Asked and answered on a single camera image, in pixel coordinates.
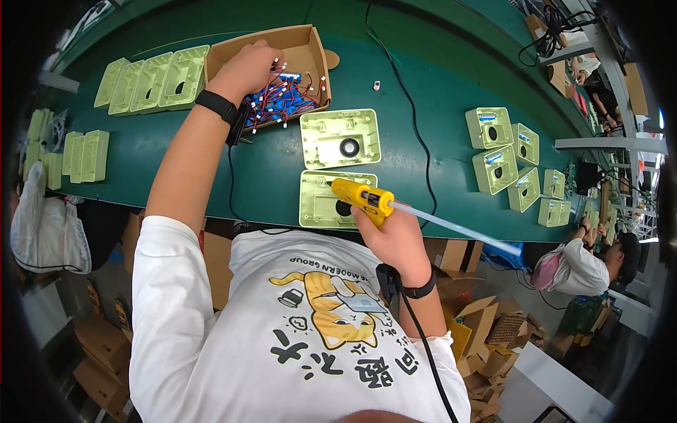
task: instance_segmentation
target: plastic enclosure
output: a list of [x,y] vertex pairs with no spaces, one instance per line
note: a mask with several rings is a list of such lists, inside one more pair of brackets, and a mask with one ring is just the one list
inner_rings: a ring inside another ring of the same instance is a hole
[[559,226],[561,208],[561,201],[541,198],[541,208],[538,211],[538,224],[546,227]]
[[491,195],[517,182],[517,161],[512,146],[503,146],[473,156],[473,166],[480,192]]
[[113,94],[110,96],[110,106],[108,107],[108,114],[115,116],[126,116],[131,114],[129,106],[131,105],[131,98],[134,94],[134,87],[139,79],[139,72],[144,66],[144,61],[126,64],[120,69],[120,76],[115,83]]
[[75,137],[82,137],[82,132],[69,132],[66,134],[66,139],[64,140],[64,162],[61,168],[63,175],[70,175],[70,164],[73,159],[73,142]]
[[204,57],[208,45],[175,51],[169,61],[158,106],[167,110],[190,109],[204,88]]
[[28,172],[33,167],[36,161],[40,159],[40,143],[32,141],[28,143],[26,148],[26,161],[24,162],[24,182],[28,179]]
[[170,51],[144,62],[131,98],[130,112],[146,114],[159,111],[158,100],[162,93],[162,85],[165,82],[171,56]]
[[61,188],[61,167],[64,155],[59,153],[44,154],[40,157],[47,171],[47,188],[58,190]]
[[512,144],[510,117],[505,107],[482,107],[468,110],[466,122],[473,148],[486,150]]
[[301,195],[299,200],[299,225],[327,229],[356,228],[352,215],[341,216],[336,211],[338,198],[327,182],[346,178],[370,187],[376,187],[378,178],[369,173],[346,173],[328,171],[301,172]]
[[73,149],[71,153],[71,158],[64,160],[70,160],[70,182],[71,183],[80,183],[82,179],[83,171],[83,147],[85,146],[85,136],[75,137],[73,139]]
[[543,175],[543,194],[558,200],[564,198],[564,173],[555,169],[546,169]]
[[110,99],[113,96],[113,91],[115,90],[115,83],[118,82],[118,76],[120,76],[120,70],[123,66],[128,64],[129,60],[121,58],[106,66],[104,76],[101,78],[101,83],[99,84],[99,90],[96,91],[94,108],[108,108]]
[[[372,109],[306,113],[300,120],[306,169],[380,162],[378,124]],[[345,139],[357,142],[356,156],[347,157],[341,152]]]
[[540,196],[541,184],[535,167],[523,168],[517,175],[517,182],[508,187],[510,208],[520,213],[524,213]]
[[522,163],[538,166],[538,134],[521,123],[513,123],[511,127],[515,158]]
[[105,131],[92,131],[85,134],[82,182],[98,182],[106,178],[109,136],[110,134]]
[[571,202],[562,201],[559,209],[559,225],[566,226],[569,224],[569,212],[571,212]]

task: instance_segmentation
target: white plastic bag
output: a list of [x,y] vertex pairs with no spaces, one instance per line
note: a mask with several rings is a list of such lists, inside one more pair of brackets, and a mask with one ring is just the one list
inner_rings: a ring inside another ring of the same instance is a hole
[[77,209],[59,198],[44,198],[46,183],[45,168],[37,161],[12,219],[9,241],[16,262],[35,273],[89,273],[91,255]]

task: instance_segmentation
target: flattened cardboard box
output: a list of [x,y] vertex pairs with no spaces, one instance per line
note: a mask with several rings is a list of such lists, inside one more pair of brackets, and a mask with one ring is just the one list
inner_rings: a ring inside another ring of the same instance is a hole
[[[300,86],[307,86],[310,79],[306,72],[310,72],[313,79],[313,88],[320,94],[320,107],[312,112],[320,112],[329,107],[332,101],[332,89],[329,83],[329,70],[326,54],[322,48],[320,35],[317,28],[308,25],[285,26],[253,34],[242,35],[220,43],[212,44],[204,61],[204,81],[209,83],[221,70],[221,67],[231,60],[247,44],[253,44],[258,40],[266,40],[270,47],[282,50],[284,61],[287,62],[285,72],[301,74]],[[320,79],[325,77],[325,91],[320,91]],[[298,118],[301,114],[293,114],[290,118]],[[263,128],[276,124],[275,121],[257,124],[257,128]]]

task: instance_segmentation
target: hand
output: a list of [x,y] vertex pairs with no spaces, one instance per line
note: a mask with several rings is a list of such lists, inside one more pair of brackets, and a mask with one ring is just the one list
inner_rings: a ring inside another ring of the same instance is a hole
[[283,63],[282,51],[268,47],[266,40],[258,40],[253,45],[245,45],[224,64],[205,89],[239,106],[245,95],[257,93],[265,87],[271,66],[279,68]]
[[364,243],[379,260],[397,269],[402,285],[419,288],[428,283],[432,269],[415,216],[395,210],[379,229],[364,211],[354,206],[350,211]]
[[586,228],[586,233],[590,233],[590,217],[588,217],[588,215],[583,216],[581,226]]

